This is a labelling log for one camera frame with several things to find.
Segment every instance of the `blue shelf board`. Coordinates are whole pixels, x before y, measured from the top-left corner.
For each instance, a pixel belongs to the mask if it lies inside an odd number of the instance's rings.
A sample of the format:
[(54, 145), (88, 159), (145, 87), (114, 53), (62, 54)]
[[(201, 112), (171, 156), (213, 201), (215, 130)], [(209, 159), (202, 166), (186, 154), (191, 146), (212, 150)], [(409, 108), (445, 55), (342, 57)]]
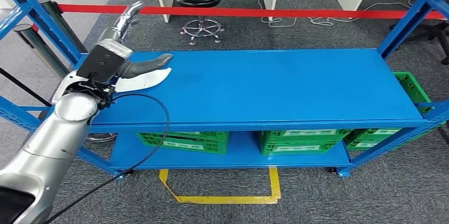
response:
[[(133, 61), (163, 52), (136, 52)], [(376, 49), (173, 51), (172, 72), (136, 93), (171, 131), (417, 127), (427, 122)], [(129, 96), (92, 132), (163, 131), (154, 101)]]
[[(153, 147), (145, 146), (136, 134), (119, 134), (111, 157), (111, 168), (126, 169), (143, 159)], [(164, 168), (260, 168), (343, 167), (352, 165), (342, 142), (325, 154), (263, 156), (256, 132), (235, 131), (230, 134), (225, 155), (159, 148), (137, 169)]]

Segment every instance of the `shelf bottom tier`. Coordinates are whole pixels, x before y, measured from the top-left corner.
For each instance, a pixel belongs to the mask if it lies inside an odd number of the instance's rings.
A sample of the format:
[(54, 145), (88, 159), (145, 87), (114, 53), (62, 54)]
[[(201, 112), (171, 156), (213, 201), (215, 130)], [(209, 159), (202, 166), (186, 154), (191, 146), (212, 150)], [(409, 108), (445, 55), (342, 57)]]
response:
[[(135, 133), (119, 133), (111, 156), (111, 167), (126, 169), (143, 159), (153, 147), (145, 146)], [(324, 154), (263, 156), (257, 132), (231, 132), (225, 155), (177, 149), (158, 149), (137, 169), (171, 168), (260, 168), (277, 167), (343, 167), (351, 166), (342, 142)]]

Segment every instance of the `black cable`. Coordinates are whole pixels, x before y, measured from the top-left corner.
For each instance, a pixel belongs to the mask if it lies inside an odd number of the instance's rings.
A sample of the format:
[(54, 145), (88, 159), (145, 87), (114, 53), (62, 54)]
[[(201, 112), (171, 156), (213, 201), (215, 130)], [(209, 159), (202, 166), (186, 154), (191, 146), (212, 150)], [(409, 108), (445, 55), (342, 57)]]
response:
[(63, 214), (64, 212), (69, 210), (71, 207), (76, 205), (79, 201), (85, 199), (87, 196), (89, 196), (90, 194), (94, 193), (95, 191), (101, 189), (103, 186), (109, 184), (113, 180), (115, 180), (115, 179), (119, 178), (120, 176), (130, 172), (131, 170), (133, 170), (136, 167), (138, 167), (140, 164), (144, 163), (149, 157), (151, 157), (156, 152), (156, 150), (159, 148), (159, 146), (161, 146), (162, 143), (164, 142), (165, 137), (168, 134), (168, 128), (169, 128), (169, 125), (170, 125), (170, 115), (168, 113), (167, 107), (160, 100), (158, 100), (157, 98), (149, 96), (149, 95), (145, 95), (145, 94), (139, 94), (139, 93), (123, 94), (123, 95), (120, 95), (120, 96), (117, 96), (117, 97), (113, 98), (112, 101), (118, 100), (119, 98), (123, 98), (123, 97), (126, 97), (126, 96), (143, 96), (143, 97), (147, 97), (147, 98), (150, 98), (150, 99), (156, 101), (162, 107), (162, 109), (164, 110), (164, 113), (165, 113), (166, 125), (165, 125), (164, 135), (162, 136), (162, 139), (160, 140), (159, 144), (147, 156), (145, 156), (141, 161), (137, 162), (134, 166), (132, 166), (132, 167), (122, 171), (120, 174), (114, 176), (113, 178), (107, 180), (106, 182), (104, 182), (104, 183), (98, 185), (97, 187), (91, 189), (90, 191), (88, 191), (87, 193), (85, 193), (84, 195), (79, 197), (77, 200), (73, 201), (71, 204), (69, 204), (68, 206), (66, 206), (65, 208), (60, 210), (59, 212), (55, 213), (50, 219), (48, 219), (43, 224), (49, 224), (50, 222), (54, 221), (57, 217), (59, 217), (61, 214)]
[(22, 82), (20, 82), (17, 78), (15, 78), (13, 75), (6, 72), (4, 69), (0, 68), (0, 74), (5, 76), (7, 79), (9, 79), (11, 82), (13, 82), (16, 86), (20, 87), (24, 91), (26, 91), (28, 94), (33, 96), (36, 100), (40, 101), (45, 106), (51, 106), (51, 104), (46, 101), (44, 98), (39, 96), (39, 94), (35, 93), (32, 89), (29, 89), (26, 85), (24, 85)]

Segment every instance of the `green plastic crate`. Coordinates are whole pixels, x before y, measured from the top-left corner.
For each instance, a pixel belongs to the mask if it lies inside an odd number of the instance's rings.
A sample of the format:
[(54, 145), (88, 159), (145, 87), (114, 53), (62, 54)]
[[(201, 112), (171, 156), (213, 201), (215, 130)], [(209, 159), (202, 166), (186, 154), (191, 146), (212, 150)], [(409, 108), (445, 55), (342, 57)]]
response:
[(284, 137), (273, 136), (270, 132), (259, 133), (262, 155), (323, 154), (344, 137), (344, 135)]
[[(147, 146), (158, 145), (163, 136), (162, 133), (138, 133), (137, 135)], [(169, 132), (161, 147), (226, 154), (228, 138), (228, 132)]]
[[(410, 72), (394, 72), (393, 74), (413, 103), (431, 102), (427, 94)], [(417, 109), (421, 114), (424, 114), (429, 112), (432, 107), (418, 107)], [(400, 128), (357, 129), (345, 137), (344, 142), (349, 151), (367, 150), (399, 130)], [(420, 136), (417, 136), (408, 142), (411, 142)]]
[(270, 137), (303, 137), (303, 136), (345, 136), (352, 130), (326, 129), (326, 130), (272, 130), (265, 131)]

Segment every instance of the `black office chair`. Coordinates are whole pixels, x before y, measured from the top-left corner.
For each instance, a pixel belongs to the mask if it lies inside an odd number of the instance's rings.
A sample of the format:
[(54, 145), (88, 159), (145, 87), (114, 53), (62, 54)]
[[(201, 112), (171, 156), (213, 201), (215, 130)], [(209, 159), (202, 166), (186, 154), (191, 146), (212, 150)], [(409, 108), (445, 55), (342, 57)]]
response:
[(420, 24), (416, 27), (416, 29), (424, 30), (424, 32), (410, 36), (406, 38), (404, 42), (421, 38), (427, 38), (428, 40), (437, 38), (439, 43), (441, 44), (441, 47), (443, 48), (444, 54), (446, 55), (446, 58), (444, 58), (441, 63), (444, 65), (449, 65), (449, 41), (447, 40), (447, 38), (449, 37), (449, 31), (447, 30), (448, 27), (449, 21), (443, 21), (435, 25)]
[[(182, 7), (199, 7), (212, 8), (217, 6), (221, 0), (176, 0)], [(188, 21), (181, 30), (181, 34), (188, 34), (191, 36), (190, 45), (194, 46), (196, 37), (215, 38), (215, 43), (220, 43), (217, 33), (224, 31), (223, 27), (217, 21), (204, 19), (204, 16), (199, 16), (197, 20)]]

